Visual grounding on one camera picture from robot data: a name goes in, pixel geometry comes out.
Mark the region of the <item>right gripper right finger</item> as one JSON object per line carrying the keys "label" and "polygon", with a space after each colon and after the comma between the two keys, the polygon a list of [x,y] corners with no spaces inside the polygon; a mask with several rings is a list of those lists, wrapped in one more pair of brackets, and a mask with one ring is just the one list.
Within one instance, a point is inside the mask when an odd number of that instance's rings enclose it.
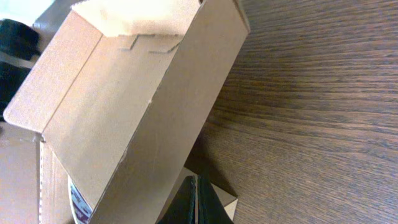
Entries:
{"label": "right gripper right finger", "polygon": [[198,223],[233,224],[210,181],[198,176]]}

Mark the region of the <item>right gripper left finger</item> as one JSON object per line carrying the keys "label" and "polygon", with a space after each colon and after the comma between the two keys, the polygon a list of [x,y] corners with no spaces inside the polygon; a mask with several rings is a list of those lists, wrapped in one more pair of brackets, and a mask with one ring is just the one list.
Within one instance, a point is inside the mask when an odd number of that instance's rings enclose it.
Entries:
{"label": "right gripper left finger", "polygon": [[194,176],[186,176],[175,197],[158,224],[194,224],[196,180]]}

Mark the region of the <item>white masking tape roll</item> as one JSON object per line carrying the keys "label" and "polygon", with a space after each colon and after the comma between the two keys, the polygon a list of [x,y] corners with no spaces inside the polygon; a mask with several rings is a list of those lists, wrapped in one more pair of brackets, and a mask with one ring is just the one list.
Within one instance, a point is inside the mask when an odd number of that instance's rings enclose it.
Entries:
{"label": "white masking tape roll", "polygon": [[68,196],[75,224],[89,224],[93,209],[87,204],[70,177],[68,177]]}

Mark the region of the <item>brown cardboard box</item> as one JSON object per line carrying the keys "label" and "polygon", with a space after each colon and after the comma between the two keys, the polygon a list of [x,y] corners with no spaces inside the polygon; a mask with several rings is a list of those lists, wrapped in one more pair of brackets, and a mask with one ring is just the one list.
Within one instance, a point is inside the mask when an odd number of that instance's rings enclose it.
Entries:
{"label": "brown cardboard box", "polygon": [[39,133],[42,223],[155,223],[250,31],[239,1],[74,4],[4,110]]}

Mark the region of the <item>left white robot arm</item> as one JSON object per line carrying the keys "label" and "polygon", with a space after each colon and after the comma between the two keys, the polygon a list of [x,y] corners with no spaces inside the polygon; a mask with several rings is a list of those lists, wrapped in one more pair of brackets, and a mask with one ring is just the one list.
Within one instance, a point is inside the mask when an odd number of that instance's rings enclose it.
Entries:
{"label": "left white robot arm", "polygon": [[[31,27],[11,19],[1,20],[1,53],[29,61],[41,54],[39,40],[39,33]],[[4,110],[29,72],[30,68],[1,61],[1,121],[4,121]]]}

